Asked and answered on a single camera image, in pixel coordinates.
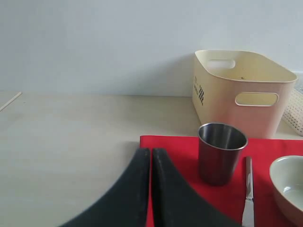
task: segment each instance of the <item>cup rim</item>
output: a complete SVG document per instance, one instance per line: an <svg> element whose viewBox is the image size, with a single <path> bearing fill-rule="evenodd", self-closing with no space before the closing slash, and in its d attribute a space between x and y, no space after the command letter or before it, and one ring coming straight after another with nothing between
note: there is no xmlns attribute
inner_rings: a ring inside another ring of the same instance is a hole
<svg viewBox="0 0 303 227"><path fill-rule="evenodd" d="M207 125L209 125L209 124L222 124L222 125L226 125L226 126L229 126L229 127L233 128L233 129L237 130L238 132L240 132L240 133L244 136L244 138L245 138L245 140L246 140L245 144L244 144L242 147L239 147L239 148L235 148L235 149L225 149L225 148L216 147L216 146L214 146L214 145L212 145L212 144L210 144L210 143L207 143L204 139L201 138L199 132L200 132L201 128L203 128L203 127L205 127L205 126L207 126ZM247 146L247 144L248 144L248 138L247 138L247 136L246 136L241 130L237 129L236 127L234 127L234 126L232 126L232 125L230 125L230 124L225 124L225 123L222 123L222 122L209 122L209 123L202 124L202 125L198 128L197 133L198 133L198 138L199 138L203 143L205 143L205 144L207 144L207 145L209 145L209 146L211 146L211 147L213 147L213 148L219 149L219 150L237 151L237 150L244 149L244 148Z"/></svg>

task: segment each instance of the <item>ceramic bowl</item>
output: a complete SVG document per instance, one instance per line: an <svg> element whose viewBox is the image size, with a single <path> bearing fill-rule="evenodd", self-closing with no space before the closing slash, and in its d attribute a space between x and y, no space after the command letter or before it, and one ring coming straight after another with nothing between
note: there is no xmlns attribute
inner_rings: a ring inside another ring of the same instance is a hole
<svg viewBox="0 0 303 227"><path fill-rule="evenodd" d="M285 156L270 166L274 197L282 213L303 226L303 156Z"/></svg>

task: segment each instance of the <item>white basket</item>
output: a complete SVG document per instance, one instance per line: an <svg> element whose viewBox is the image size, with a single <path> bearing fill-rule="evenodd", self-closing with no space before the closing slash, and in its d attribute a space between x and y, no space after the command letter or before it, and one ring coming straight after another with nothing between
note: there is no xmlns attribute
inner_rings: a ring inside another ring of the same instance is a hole
<svg viewBox="0 0 303 227"><path fill-rule="evenodd" d="M193 103L202 124L223 122L272 138L297 76L252 52L195 53Z"/></svg>
<svg viewBox="0 0 303 227"><path fill-rule="evenodd" d="M303 77L299 78L292 90L283 114L285 120L296 133L303 136Z"/></svg>

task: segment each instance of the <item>red cloth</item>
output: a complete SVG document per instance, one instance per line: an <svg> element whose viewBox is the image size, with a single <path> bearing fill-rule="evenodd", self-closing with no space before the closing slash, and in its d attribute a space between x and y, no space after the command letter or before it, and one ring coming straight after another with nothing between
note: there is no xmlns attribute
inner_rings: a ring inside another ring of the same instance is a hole
<svg viewBox="0 0 303 227"><path fill-rule="evenodd" d="M198 138L170 136L141 136L141 148L165 148L174 165L205 200L222 213L241 224L245 201L245 163L243 157L251 156L254 174L254 205L256 227L293 227L280 212L273 198L273 185L269 177L271 163L287 155L303 156L303 140L249 139L228 185L209 186L198 176ZM147 227L153 227L151 196L149 199Z"/></svg>

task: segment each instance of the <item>knife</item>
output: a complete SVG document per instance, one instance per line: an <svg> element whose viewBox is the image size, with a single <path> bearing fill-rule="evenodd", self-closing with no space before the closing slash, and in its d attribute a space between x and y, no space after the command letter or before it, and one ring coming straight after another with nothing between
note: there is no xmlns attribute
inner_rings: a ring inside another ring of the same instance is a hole
<svg viewBox="0 0 303 227"><path fill-rule="evenodd" d="M246 199L244 212L242 216L242 225L244 227L254 227L254 193L251 157L246 157Z"/></svg>

